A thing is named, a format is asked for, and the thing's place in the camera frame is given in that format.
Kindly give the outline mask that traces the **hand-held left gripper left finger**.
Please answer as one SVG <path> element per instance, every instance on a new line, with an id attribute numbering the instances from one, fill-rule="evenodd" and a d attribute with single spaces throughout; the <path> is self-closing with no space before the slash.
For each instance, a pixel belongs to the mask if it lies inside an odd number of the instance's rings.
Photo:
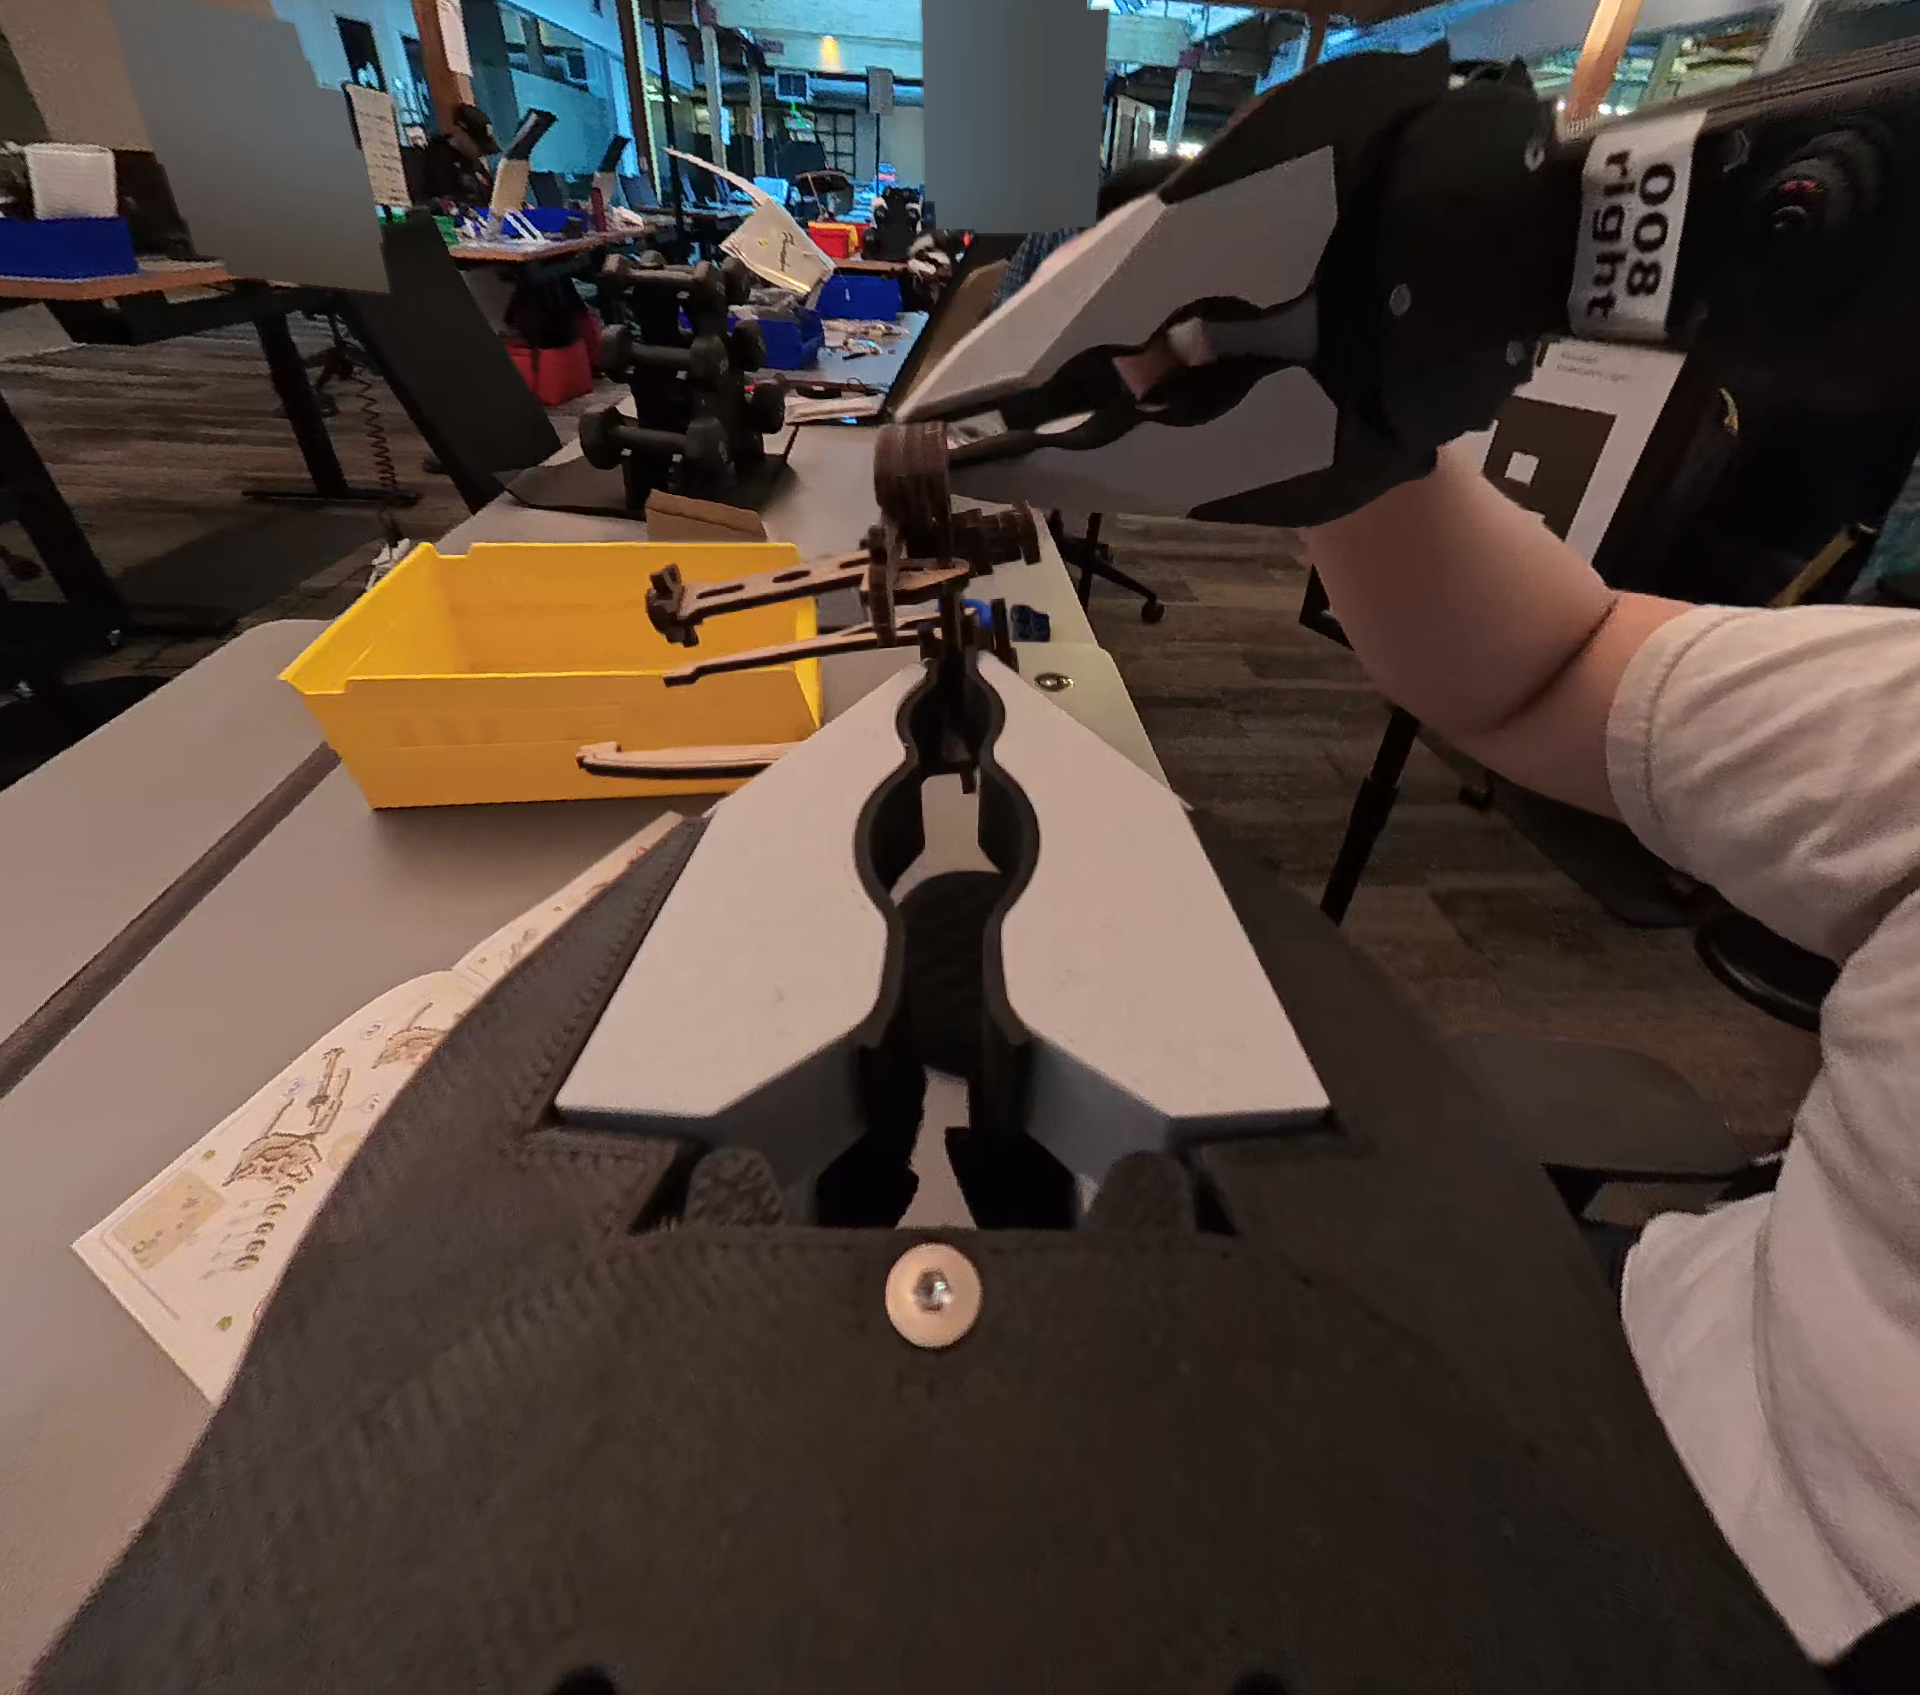
<path id="1" fill-rule="evenodd" d="M 718 802 L 591 1024 L 570 1134 L 745 1150 L 823 1228 L 898 1228 L 921 1064 L 896 1046 L 898 884 L 921 856 L 921 668 Z"/>

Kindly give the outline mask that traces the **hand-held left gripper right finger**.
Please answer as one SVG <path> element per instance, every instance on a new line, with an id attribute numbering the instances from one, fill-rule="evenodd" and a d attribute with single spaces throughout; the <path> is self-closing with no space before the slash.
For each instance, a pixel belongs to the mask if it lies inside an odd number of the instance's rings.
<path id="1" fill-rule="evenodd" d="M 1069 1228 L 1113 1168 L 1320 1132 L 1332 1098 L 1176 794 L 992 658 L 967 668 L 1002 880 L 967 1126 L 984 1228 Z"/>

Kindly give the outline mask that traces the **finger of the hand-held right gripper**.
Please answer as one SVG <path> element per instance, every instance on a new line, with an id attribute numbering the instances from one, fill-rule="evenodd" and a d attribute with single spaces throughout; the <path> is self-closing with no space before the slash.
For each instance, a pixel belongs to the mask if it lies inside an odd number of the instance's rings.
<path id="1" fill-rule="evenodd" d="M 1146 195 L 1048 259 L 918 379 L 896 419 L 952 421 L 1049 395 L 1080 365 L 1135 357 L 1205 307 L 1285 313 L 1311 291 L 1333 227 L 1332 147 L 1182 201 Z"/>
<path id="2" fill-rule="evenodd" d="M 985 505 L 1183 519 L 1332 467 L 1338 417 L 1301 367 L 1082 355 L 1015 371 L 943 365 L 943 427 L 1000 431 L 946 449 L 948 489 Z"/>

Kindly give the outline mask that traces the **brown wooden mechanical model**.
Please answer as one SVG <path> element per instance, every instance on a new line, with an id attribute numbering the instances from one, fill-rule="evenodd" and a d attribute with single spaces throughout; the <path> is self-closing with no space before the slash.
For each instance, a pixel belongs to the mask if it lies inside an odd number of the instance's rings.
<path id="1" fill-rule="evenodd" d="M 701 656 L 662 676 L 668 690 L 731 674 L 750 674 L 852 652 L 913 648 L 948 690 L 964 698 L 965 658 L 990 652 L 1015 664 L 1007 604 L 992 604 L 978 622 L 965 604 L 974 579 L 1011 563 L 1041 561 L 1040 525 L 1026 507 L 996 513 L 952 509 L 948 441 L 936 425 L 896 427 L 876 439 L 876 523 L 853 555 L 817 557 L 793 567 L 691 584 L 673 565 L 660 569 L 643 608 L 662 640 L 693 650 L 712 620 L 799 600 L 852 596 L 853 626 L 725 656 Z"/>

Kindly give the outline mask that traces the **person's right hand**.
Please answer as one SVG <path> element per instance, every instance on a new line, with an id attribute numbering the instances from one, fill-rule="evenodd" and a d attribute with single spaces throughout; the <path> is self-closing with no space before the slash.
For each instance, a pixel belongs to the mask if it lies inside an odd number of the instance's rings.
<path id="1" fill-rule="evenodd" d="M 1164 401 L 1176 379 L 1205 369 L 1218 361 L 1210 331 L 1203 323 L 1187 319 L 1172 325 L 1168 331 L 1133 353 L 1113 361 L 1117 383 L 1141 407 Z"/>

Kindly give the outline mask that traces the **yellow plastic bin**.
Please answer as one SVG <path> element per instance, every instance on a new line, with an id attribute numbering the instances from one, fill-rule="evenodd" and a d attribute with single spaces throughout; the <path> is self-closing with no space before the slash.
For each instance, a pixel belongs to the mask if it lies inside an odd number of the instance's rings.
<path id="1" fill-rule="evenodd" d="M 693 650 L 646 614 L 654 575 L 725 582 L 795 567 L 790 545 L 473 545 L 413 551 L 332 622 L 281 682 L 368 806 L 723 796 L 742 778 L 597 778 L 578 752 L 767 748 L 823 718 L 822 666 L 801 662 L 666 688 L 701 656 L 810 638 L 814 600 L 729 614 Z"/>

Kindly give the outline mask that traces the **black dumbbell rack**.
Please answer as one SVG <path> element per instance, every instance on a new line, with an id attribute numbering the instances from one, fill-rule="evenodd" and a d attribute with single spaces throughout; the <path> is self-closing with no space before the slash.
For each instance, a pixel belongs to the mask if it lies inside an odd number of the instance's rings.
<path id="1" fill-rule="evenodd" d="M 583 461 L 617 475 L 626 515 L 650 499 L 760 509 L 785 459 L 785 391 L 761 379 L 764 335 L 748 307 L 755 275 L 738 259 L 670 267 L 655 253 L 607 261 L 599 305 L 612 313 L 599 361 L 621 383 L 631 413 L 583 417 Z"/>

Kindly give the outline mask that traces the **illustrated assembly leaflet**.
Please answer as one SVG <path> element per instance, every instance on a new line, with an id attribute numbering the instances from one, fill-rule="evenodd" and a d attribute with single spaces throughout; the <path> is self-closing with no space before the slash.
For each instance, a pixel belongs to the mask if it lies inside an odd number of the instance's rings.
<path id="1" fill-rule="evenodd" d="M 320 1208 L 410 1080 L 518 964 L 683 826 L 662 814 L 446 970 L 371 998 L 72 1246 L 220 1402 Z"/>

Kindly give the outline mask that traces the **person's white clothing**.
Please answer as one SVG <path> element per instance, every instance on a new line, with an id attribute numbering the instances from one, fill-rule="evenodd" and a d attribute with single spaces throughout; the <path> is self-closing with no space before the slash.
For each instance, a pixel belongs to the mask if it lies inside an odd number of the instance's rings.
<path id="1" fill-rule="evenodd" d="M 1839 1662 L 1917 1586 L 1915 616 L 1707 606 L 1620 684 L 1632 834 L 1835 964 L 1776 1186 L 1652 1220 L 1623 1334 L 1722 1536 Z"/>

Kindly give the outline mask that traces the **wooden office desk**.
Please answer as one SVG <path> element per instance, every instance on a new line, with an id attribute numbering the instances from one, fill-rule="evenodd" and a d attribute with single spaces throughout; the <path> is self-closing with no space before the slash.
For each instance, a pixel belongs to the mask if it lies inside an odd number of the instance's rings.
<path id="1" fill-rule="evenodd" d="M 322 391 L 297 351 L 292 319 L 333 319 L 351 329 L 348 297 L 297 285 L 235 279 L 207 263 L 155 263 L 133 275 L 76 279 L 2 279 L 3 313 L 42 309 L 80 347 L 147 349 L 190 337 L 250 327 L 265 363 L 281 419 L 299 453 L 297 485 L 248 485 L 241 501 L 281 509 L 381 509 L 407 513 L 420 491 L 397 483 L 381 421 L 371 453 L 381 483 L 353 485 L 337 459 Z"/>

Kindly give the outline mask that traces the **blue plastic bin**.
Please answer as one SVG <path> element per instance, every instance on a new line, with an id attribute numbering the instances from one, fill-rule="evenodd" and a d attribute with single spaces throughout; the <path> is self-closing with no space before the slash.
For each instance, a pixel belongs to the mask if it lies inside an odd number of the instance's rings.
<path id="1" fill-rule="evenodd" d="M 140 273 L 131 227 L 108 219 L 2 219 L 0 271 L 28 283 L 86 283 Z"/>

